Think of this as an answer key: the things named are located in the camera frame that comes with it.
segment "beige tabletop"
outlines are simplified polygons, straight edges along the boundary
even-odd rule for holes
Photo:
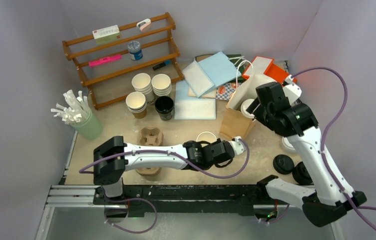
[[[152,72],[147,69],[144,72],[154,76],[158,73],[175,76],[172,66],[166,66],[160,71]],[[114,83],[104,85],[98,89],[96,94],[104,92],[104,95],[112,95],[115,92],[130,89],[131,76],[121,77],[121,79],[111,80]],[[174,99],[174,88],[172,86],[172,98]],[[126,143],[136,144],[138,132],[143,127],[158,127],[164,133],[164,146],[182,144],[195,140],[198,134],[204,131],[214,133],[219,137],[220,124],[223,119],[227,101],[217,100],[217,119],[215,120],[174,120],[162,121],[155,111],[153,105],[147,107],[147,116],[143,119],[135,119],[127,109],[124,101],[93,111],[103,124],[103,132],[95,140],[86,140],[77,136],[74,150],[68,169],[67,185],[92,185],[93,176],[91,174],[79,174],[82,167],[93,162],[93,150],[113,136],[123,136]],[[250,148],[250,159],[247,167],[239,175],[229,179],[217,179],[203,173],[192,170],[176,170],[163,168],[154,177],[144,177],[136,171],[127,171],[123,174],[125,184],[140,185],[214,185],[214,184],[255,184],[268,175],[277,175],[285,181],[295,183],[292,174],[281,175],[273,168],[273,158],[279,154],[286,154],[292,157],[294,163],[300,162],[297,154],[286,153],[281,148],[281,137],[258,123],[251,133],[244,139]],[[226,176],[238,171],[245,162],[246,153],[236,156],[233,162],[225,168],[211,167],[208,172],[215,175]]]

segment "pink object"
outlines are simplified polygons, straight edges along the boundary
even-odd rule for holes
[[[116,61],[116,60],[119,60],[119,59],[121,59],[120,54],[116,55],[116,56],[107,56],[107,57],[101,58],[100,60],[90,61],[89,66],[91,68],[93,68],[95,66],[98,66],[98,65],[101,65],[101,64],[106,64],[106,63],[109,63],[109,62],[113,62],[113,61]]]

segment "green container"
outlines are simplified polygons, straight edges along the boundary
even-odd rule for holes
[[[71,126],[80,135],[88,140],[94,140],[102,133],[102,124],[92,111],[89,113],[88,119],[86,119],[85,122],[79,124],[71,124]]]

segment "gray wall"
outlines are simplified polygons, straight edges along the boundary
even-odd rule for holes
[[[347,108],[328,135],[328,148],[352,186],[376,206],[376,1],[325,0],[292,57],[293,73],[332,67],[345,78]],[[342,86],[322,70],[299,77],[302,100],[325,127],[342,103]],[[376,212],[365,212],[376,223]],[[376,239],[355,213],[343,218],[348,239]]]
[[[182,60],[225,51],[286,60],[322,0],[61,0],[78,35],[170,12]]]
[[[74,131],[49,109],[78,90],[61,41],[75,37],[57,0],[0,0],[0,239],[34,239]]]

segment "wooden rack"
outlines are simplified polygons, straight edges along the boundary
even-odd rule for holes
[[[133,72],[133,71],[136,71],[136,70],[139,70],[141,68],[145,68],[145,67],[148,67],[148,66],[151,66],[151,65],[156,65],[156,64],[159,64],[159,63],[164,62],[166,60],[171,60],[173,66],[175,67],[175,69],[176,69],[176,71],[179,75],[178,77],[172,79],[172,83],[184,79],[183,74],[182,74],[182,70],[180,69],[179,64],[176,61],[176,58],[178,56],[180,56],[180,52],[179,52],[179,49],[176,46],[176,44],[173,40],[173,37],[172,37],[172,30],[176,29],[176,24],[175,24],[172,16],[168,12],[166,12],[163,15],[155,16],[155,17],[150,18],[150,19],[151,19],[151,22],[155,22],[155,21],[159,21],[159,20],[167,20],[167,25],[165,27],[161,27],[161,28],[158,28],[158,29],[143,32],[143,33],[135,35],[135,36],[122,38],[122,39],[114,41],[114,42],[109,42],[109,43],[99,45],[99,46],[95,46],[93,48],[82,50],[82,51],[79,51],[79,52],[71,52],[69,46],[75,45],[75,44],[80,44],[80,43],[85,42],[85,41],[93,40],[94,36],[92,34],[86,35],[86,36],[83,36],[83,37],[79,37],[79,38],[76,38],[76,39],[73,39],[73,40],[62,42],[63,43],[63,49],[64,49],[64,55],[66,56],[67,60],[73,61],[74,65],[76,66],[76,70],[77,70],[79,78],[80,78],[80,83],[82,84],[82,86],[87,87],[89,89],[89,94],[92,98],[92,103],[93,103],[95,109],[98,110],[98,109],[103,108],[105,106],[108,106],[110,104],[114,104],[114,103],[117,103],[117,102],[120,102],[120,101],[123,101],[123,100],[126,99],[127,95],[124,95],[124,96],[120,96],[120,97],[117,97],[115,99],[112,99],[112,100],[109,100],[109,101],[106,101],[106,102],[97,103],[96,98],[95,98],[95,93],[93,91],[92,86],[94,84],[103,82],[105,80],[109,80],[109,79],[115,78],[117,76],[127,74],[127,73],[130,73],[130,72]],[[119,30],[124,31],[124,30],[127,30],[127,29],[136,28],[136,24],[137,24],[137,22],[119,26]],[[138,64],[138,65],[134,65],[134,66],[131,66],[131,67],[128,67],[128,68],[125,68],[125,69],[121,69],[121,70],[112,72],[110,74],[106,74],[106,75],[103,75],[103,76],[98,76],[98,77],[95,77],[95,78],[92,78],[92,79],[88,79],[85,71],[83,70],[83,67],[89,66],[89,62],[88,61],[79,62],[76,59],[77,57],[80,57],[80,56],[83,56],[83,55],[87,55],[87,54],[90,54],[90,53],[93,53],[93,52],[96,52],[96,51],[99,51],[99,50],[102,50],[102,49],[105,49],[105,48],[109,48],[109,47],[116,46],[116,45],[119,45],[119,44],[127,43],[127,42],[130,42],[130,41],[139,39],[139,38],[143,38],[143,37],[150,36],[150,35],[153,35],[153,34],[164,32],[164,31],[167,31],[167,37],[160,39],[160,40],[145,43],[145,44],[141,45],[141,48],[145,49],[145,48],[148,48],[148,47],[151,47],[151,46],[155,46],[157,44],[168,42],[169,49],[170,49],[169,55],[162,56],[162,57],[159,57],[159,58]],[[115,55],[124,55],[124,54],[127,54],[127,53],[128,53],[128,50],[126,49],[126,50],[119,51],[119,52],[116,52],[116,53],[113,53],[113,54],[110,54],[110,55],[105,55],[105,56],[100,57],[100,58],[110,57],[110,56],[115,56]]]

